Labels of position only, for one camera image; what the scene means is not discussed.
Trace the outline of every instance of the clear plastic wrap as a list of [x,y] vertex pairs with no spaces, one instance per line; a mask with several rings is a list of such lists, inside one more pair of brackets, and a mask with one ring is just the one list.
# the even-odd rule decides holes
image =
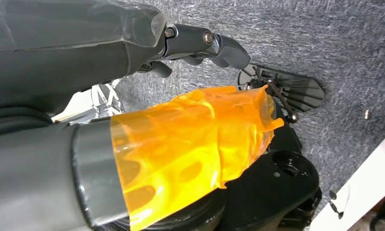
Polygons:
[[127,41],[156,46],[167,16],[122,0],[0,0],[0,52]]
[[269,145],[274,102],[265,88],[234,86],[180,95],[112,117],[116,165],[138,231],[238,178]]

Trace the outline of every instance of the orange translucent wrap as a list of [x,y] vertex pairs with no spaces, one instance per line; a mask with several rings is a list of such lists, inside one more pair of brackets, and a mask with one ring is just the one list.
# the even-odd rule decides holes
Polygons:
[[274,103],[265,88],[194,90],[116,115],[111,132],[130,215],[139,231],[238,178],[269,145]]

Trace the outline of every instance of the bolt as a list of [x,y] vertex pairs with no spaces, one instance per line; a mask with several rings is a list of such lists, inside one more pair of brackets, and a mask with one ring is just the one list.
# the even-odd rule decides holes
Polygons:
[[212,36],[212,33],[209,31],[204,32],[203,34],[204,43],[207,46],[211,46],[212,41],[214,40],[214,37]]
[[167,28],[167,29],[164,30],[164,36],[166,38],[172,38],[172,37],[175,36],[175,34],[176,33],[174,32],[174,30],[172,28]]

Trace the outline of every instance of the gray carpet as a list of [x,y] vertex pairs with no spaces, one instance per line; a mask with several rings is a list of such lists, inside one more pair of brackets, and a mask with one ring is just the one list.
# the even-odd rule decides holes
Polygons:
[[[385,0],[145,0],[172,23],[237,39],[265,66],[314,77],[327,99],[294,128],[320,173],[323,201],[385,137]],[[235,85],[237,70],[169,62],[168,79],[136,74],[119,94],[127,111],[195,88]],[[368,119],[364,119],[369,110]]]

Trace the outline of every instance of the gray plastic cover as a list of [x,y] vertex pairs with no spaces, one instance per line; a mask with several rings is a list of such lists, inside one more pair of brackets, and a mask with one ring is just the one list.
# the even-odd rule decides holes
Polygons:
[[124,0],[0,0],[0,52],[126,41],[155,47],[167,16]]

